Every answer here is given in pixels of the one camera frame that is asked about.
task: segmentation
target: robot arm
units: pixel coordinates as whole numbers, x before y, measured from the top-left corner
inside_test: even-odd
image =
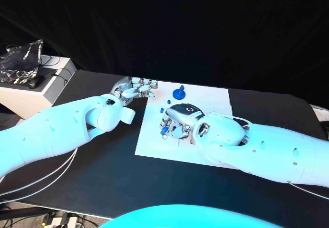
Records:
[[[130,124],[136,112],[125,106],[134,97],[154,98],[156,88],[157,81],[125,77],[110,94],[50,107],[1,131],[0,177],[30,162],[72,151],[120,121]]]
[[[215,112],[205,115],[193,105],[176,104],[166,110],[162,134],[179,139],[192,134],[203,156],[215,164],[229,164],[281,183],[329,187],[329,142],[244,119],[239,125],[234,119],[241,118]]]

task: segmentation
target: floor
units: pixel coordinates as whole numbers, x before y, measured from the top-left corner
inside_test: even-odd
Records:
[[[22,118],[10,110],[7,110],[7,108],[4,106],[1,106],[1,104],[0,104],[0,131],[13,127],[17,124],[20,119]],[[17,203],[17,202],[7,203],[4,206],[10,207],[11,209],[33,207],[30,205],[26,205],[26,204]],[[63,212],[58,212],[56,216],[61,217],[62,214],[63,214]],[[108,222],[107,219],[97,218],[92,216],[87,216],[85,218],[87,218],[87,220],[91,220],[92,222],[95,222],[100,226]],[[43,220],[43,216],[27,218],[27,219],[22,220],[20,222],[17,222],[16,224],[13,224],[11,228],[39,228],[39,227],[42,227],[42,220]],[[7,221],[0,221],[0,228],[7,227],[10,225],[10,222],[9,222],[7,225],[4,226],[6,222]],[[88,221],[85,221],[84,227],[95,228],[95,226],[91,223],[88,223]]]

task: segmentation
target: table surface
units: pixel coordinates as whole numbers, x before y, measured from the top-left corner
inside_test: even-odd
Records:
[[[76,71],[55,105],[108,93],[121,77]],[[229,99],[234,116],[325,139],[316,115],[302,99],[237,89],[229,89]],[[329,227],[329,201],[293,186],[239,170],[136,156],[146,103],[146,98],[134,99],[128,105],[137,113],[131,125],[120,123],[113,132],[79,147],[65,175],[22,202],[108,218],[149,206],[192,204],[239,212],[284,227]],[[13,171],[0,191],[43,177],[69,156],[71,153],[36,161]],[[33,193],[58,175],[7,199]],[[325,187],[304,188],[329,195]]]

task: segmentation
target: small blue part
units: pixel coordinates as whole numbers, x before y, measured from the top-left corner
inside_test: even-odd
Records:
[[[164,135],[166,132],[167,132],[167,127],[163,127],[163,130],[162,130],[160,134]]]
[[[182,100],[185,98],[185,91],[183,91],[183,85],[180,86],[179,89],[173,91],[173,98],[177,100]]]

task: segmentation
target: paper sheet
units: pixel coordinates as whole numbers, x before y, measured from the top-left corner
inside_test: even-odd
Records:
[[[136,155],[235,169],[228,164],[214,164],[205,158],[198,146],[190,142],[190,136],[185,140],[170,137],[166,140],[162,138],[159,128],[163,118],[162,108],[166,110],[176,104],[189,103],[201,108],[205,115],[211,111],[232,115],[228,89],[183,84],[186,97],[176,100],[173,90],[179,89],[180,85],[159,81],[159,88],[153,91],[156,99],[147,101]]]

